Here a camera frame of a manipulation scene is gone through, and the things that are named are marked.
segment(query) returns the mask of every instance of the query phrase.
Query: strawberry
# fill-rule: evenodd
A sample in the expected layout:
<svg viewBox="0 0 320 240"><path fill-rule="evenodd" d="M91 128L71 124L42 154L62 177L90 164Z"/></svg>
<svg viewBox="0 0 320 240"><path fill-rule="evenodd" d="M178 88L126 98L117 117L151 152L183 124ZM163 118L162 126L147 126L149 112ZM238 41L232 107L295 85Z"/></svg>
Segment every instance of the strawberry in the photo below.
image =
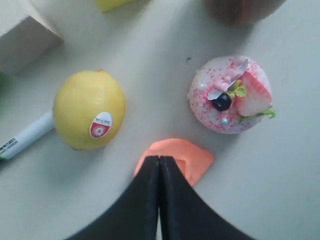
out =
<svg viewBox="0 0 320 240"><path fill-rule="evenodd" d="M236 96L234 103L241 116L254 116L272 106L270 92L251 73L246 71L240 80L246 88L246 95L244 97Z"/></svg>

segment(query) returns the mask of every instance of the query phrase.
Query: orange object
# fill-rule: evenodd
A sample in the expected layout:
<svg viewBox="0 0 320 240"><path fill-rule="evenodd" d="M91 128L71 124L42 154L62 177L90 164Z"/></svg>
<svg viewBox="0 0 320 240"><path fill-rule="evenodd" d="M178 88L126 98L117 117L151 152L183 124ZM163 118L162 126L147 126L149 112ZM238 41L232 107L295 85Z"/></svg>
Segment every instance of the orange object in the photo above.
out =
<svg viewBox="0 0 320 240"><path fill-rule="evenodd" d="M154 142L149 149L142 154L135 168L134 175L139 172L145 158L148 156L173 157L185 179L191 186L194 186L200 180L214 161L214 156L207 150L185 139L170 138Z"/></svg>

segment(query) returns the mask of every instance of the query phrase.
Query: marker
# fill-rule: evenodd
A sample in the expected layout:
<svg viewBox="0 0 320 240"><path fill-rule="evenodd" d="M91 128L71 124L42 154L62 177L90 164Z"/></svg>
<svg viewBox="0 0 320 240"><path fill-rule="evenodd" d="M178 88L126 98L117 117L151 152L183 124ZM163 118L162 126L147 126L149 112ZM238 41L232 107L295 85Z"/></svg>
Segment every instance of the marker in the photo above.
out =
<svg viewBox="0 0 320 240"><path fill-rule="evenodd" d="M53 113L49 111L0 147L0 162L12 159L54 127Z"/></svg>

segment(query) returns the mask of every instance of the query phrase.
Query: lemon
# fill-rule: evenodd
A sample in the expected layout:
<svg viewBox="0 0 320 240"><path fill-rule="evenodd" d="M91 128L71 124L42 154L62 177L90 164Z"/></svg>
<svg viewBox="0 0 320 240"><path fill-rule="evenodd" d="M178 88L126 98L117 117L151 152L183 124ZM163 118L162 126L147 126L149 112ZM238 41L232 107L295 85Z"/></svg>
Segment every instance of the lemon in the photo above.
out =
<svg viewBox="0 0 320 240"><path fill-rule="evenodd" d="M126 113L124 91L106 71L81 71L64 83L53 106L55 129L77 150L104 146Z"/></svg>
<svg viewBox="0 0 320 240"><path fill-rule="evenodd" d="M116 7L128 4L137 0L96 0L96 4L102 12L110 11Z"/></svg>

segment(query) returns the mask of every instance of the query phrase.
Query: green object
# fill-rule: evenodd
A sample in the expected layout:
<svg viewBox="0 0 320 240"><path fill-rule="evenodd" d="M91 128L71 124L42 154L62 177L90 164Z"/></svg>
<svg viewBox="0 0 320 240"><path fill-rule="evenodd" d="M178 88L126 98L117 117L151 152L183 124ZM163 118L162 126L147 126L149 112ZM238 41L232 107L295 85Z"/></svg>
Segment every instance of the green object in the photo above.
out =
<svg viewBox="0 0 320 240"><path fill-rule="evenodd" d="M253 115L253 116L240 116L240 122L242 122L246 119L256 118L256 117L264 117L264 116L266 116L270 119L273 119L277 116L277 112L273 108L269 108L265 111L257 113L256 115Z"/></svg>
<svg viewBox="0 0 320 240"><path fill-rule="evenodd" d="M241 80L238 79L227 91L230 98L240 97L244 98L247 95L247 89L241 85Z"/></svg>

